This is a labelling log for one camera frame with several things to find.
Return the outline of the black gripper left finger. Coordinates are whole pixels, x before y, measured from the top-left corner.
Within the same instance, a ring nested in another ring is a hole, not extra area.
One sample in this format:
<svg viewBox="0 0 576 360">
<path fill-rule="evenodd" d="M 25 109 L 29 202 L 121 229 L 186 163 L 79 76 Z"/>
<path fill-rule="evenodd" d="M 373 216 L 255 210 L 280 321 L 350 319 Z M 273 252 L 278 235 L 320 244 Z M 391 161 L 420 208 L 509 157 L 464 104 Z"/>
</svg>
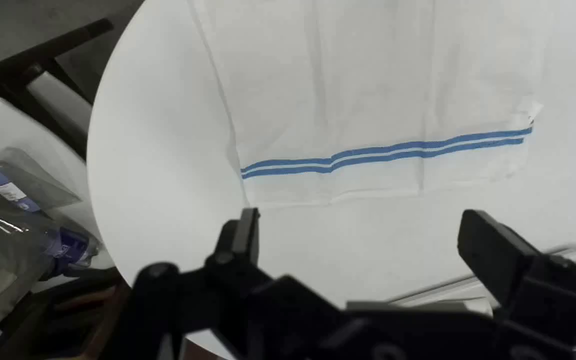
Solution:
<svg viewBox="0 0 576 360">
<path fill-rule="evenodd" d="M 260 274 L 260 212 L 245 208 L 237 221 L 228 221 L 218 236 L 214 252 L 206 261 L 206 271 L 216 279 L 251 281 Z"/>
</svg>

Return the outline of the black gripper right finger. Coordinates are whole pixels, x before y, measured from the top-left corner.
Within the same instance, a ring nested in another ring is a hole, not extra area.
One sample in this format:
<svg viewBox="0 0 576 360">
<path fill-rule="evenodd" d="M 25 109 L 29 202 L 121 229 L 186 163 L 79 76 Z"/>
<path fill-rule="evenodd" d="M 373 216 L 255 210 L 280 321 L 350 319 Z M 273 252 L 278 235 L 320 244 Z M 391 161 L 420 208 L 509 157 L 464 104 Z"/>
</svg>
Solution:
<svg viewBox="0 0 576 360">
<path fill-rule="evenodd" d="M 510 226 L 484 210 L 464 210 L 459 254 L 504 309 L 537 304 L 576 307 L 576 288 L 566 279 L 576 264 L 540 252 Z"/>
</svg>

